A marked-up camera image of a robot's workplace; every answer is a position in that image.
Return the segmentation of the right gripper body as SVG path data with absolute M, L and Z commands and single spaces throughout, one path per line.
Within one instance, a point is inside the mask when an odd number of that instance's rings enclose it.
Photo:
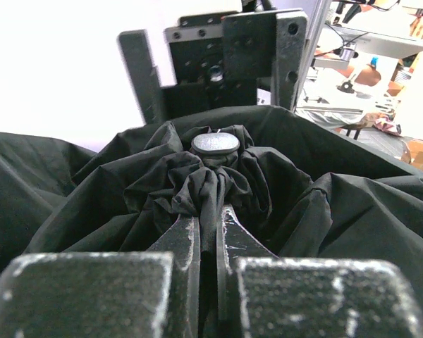
M 183 16 L 165 29 L 176 84 L 164 88 L 167 118 L 253 106 L 257 81 L 271 73 L 274 11 Z

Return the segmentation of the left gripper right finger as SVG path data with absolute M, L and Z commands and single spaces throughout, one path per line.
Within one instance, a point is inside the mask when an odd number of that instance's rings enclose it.
M 216 263 L 221 337 L 423 337 L 410 283 L 387 261 L 280 258 L 224 206 Z

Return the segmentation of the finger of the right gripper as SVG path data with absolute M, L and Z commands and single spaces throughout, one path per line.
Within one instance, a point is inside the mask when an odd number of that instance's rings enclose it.
M 118 44 L 144 122 L 154 124 L 175 119 L 173 100 L 168 93 L 176 86 L 161 85 L 158 67 L 153 64 L 147 31 L 121 32 Z
M 299 8 L 227 15 L 222 20 L 223 65 L 228 80 L 271 77 L 271 103 L 296 102 L 307 15 Z

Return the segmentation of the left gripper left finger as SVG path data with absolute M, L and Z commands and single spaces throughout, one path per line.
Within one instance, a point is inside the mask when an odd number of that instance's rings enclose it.
M 35 253 L 0 276 L 0 337 L 196 337 L 198 219 L 143 252 Z

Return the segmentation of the black folding umbrella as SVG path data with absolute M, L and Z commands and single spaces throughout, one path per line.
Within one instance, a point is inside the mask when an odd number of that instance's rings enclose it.
M 423 288 L 423 175 L 283 108 L 220 108 L 93 152 L 0 132 L 0 272 L 22 253 L 142 251 L 178 215 L 212 253 L 225 204 L 282 257 L 379 259 Z

